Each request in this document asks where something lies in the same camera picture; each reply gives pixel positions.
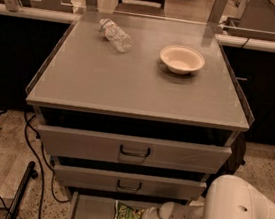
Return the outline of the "black bar on floor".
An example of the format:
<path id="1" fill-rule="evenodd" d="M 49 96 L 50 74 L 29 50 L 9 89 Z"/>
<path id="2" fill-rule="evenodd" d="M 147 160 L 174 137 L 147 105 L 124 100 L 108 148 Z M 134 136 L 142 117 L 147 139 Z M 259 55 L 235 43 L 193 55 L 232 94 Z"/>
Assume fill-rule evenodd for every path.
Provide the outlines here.
<path id="1" fill-rule="evenodd" d="M 26 187 L 29 184 L 29 180 L 38 177 L 37 171 L 35 170 L 35 164 L 36 163 L 34 161 L 31 161 L 27 165 L 26 171 L 24 172 L 23 178 L 21 179 L 20 185 L 18 186 L 17 192 L 14 195 L 13 201 L 11 202 L 10 208 L 7 212 L 7 216 L 5 217 L 5 219 L 16 219 L 18 215 L 18 209 L 25 194 Z"/>

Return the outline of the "clear plastic water bottle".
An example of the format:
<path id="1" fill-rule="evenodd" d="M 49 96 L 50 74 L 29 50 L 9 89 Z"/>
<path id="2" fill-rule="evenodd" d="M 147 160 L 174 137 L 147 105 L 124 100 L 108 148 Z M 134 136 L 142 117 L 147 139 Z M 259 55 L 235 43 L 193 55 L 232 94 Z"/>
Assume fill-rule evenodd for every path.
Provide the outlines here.
<path id="1" fill-rule="evenodd" d="M 111 19 L 103 18 L 99 25 L 100 32 L 119 53 L 128 52 L 132 48 L 132 38 Z"/>

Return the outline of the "grey middle drawer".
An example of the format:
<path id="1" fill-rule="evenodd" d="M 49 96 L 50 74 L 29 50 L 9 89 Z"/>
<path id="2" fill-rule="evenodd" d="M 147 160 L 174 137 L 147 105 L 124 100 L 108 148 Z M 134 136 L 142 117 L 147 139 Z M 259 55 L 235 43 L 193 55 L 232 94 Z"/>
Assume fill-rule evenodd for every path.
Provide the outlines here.
<path id="1" fill-rule="evenodd" d="M 64 186 L 162 198 L 197 199 L 206 184 L 187 179 L 164 178 L 111 170 L 73 166 L 55 167 L 56 178 Z"/>

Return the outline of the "white paper bowl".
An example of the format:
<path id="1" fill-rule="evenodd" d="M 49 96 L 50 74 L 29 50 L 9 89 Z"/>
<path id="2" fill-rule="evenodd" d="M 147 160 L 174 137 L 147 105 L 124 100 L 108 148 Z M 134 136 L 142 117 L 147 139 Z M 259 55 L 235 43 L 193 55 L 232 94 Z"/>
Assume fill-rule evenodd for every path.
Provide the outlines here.
<path id="1" fill-rule="evenodd" d="M 160 51 L 160 59 L 174 74 L 187 75 L 201 70 L 205 59 L 201 53 L 188 46 L 170 45 Z"/>

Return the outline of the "grey drawer cabinet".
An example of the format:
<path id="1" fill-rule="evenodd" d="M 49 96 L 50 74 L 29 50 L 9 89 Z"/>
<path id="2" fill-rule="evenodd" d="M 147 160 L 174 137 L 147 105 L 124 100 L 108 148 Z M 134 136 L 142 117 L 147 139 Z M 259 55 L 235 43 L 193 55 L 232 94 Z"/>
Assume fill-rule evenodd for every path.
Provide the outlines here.
<path id="1" fill-rule="evenodd" d="M 133 42 L 129 52 L 119 54 L 99 32 L 103 17 L 87 12 L 72 23 L 27 87 L 27 103 L 39 125 L 231 149 L 252 115 L 212 30 L 197 23 L 115 15 L 113 21 Z M 195 49 L 204 67 L 187 75 L 172 73 L 160 59 L 160 51 L 170 45 Z M 54 170 L 65 165 L 202 183 L 215 174 L 50 156 Z M 147 202 L 185 200 L 65 187 Z"/>

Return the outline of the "grey top drawer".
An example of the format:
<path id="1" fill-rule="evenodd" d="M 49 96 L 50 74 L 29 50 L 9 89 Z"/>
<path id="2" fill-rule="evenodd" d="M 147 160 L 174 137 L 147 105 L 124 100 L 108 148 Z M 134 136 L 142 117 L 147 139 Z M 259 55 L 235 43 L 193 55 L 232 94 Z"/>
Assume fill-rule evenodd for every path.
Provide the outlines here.
<path id="1" fill-rule="evenodd" d="M 232 151 L 227 147 L 174 142 L 39 125 L 41 141 L 53 156 L 126 163 L 172 170 L 216 173 Z"/>

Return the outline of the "green jalapeno chip bag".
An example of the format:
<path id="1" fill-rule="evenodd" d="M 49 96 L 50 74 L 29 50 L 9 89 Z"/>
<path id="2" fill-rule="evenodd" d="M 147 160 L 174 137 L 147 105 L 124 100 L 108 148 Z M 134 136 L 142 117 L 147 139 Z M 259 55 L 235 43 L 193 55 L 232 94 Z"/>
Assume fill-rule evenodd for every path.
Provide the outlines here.
<path id="1" fill-rule="evenodd" d="M 116 201 L 114 210 L 115 215 L 113 219 L 135 219 L 134 211 L 136 209 L 131 208 L 123 202 Z"/>

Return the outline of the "grey metal post right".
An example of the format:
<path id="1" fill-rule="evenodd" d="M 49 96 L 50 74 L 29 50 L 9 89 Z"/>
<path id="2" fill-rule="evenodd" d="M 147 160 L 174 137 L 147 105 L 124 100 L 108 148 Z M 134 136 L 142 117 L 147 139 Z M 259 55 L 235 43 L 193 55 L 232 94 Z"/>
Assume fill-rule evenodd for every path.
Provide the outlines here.
<path id="1" fill-rule="evenodd" d="M 220 22 L 228 1 L 229 0 L 214 0 L 208 16 L 208 24 L 218 24 Z"/>

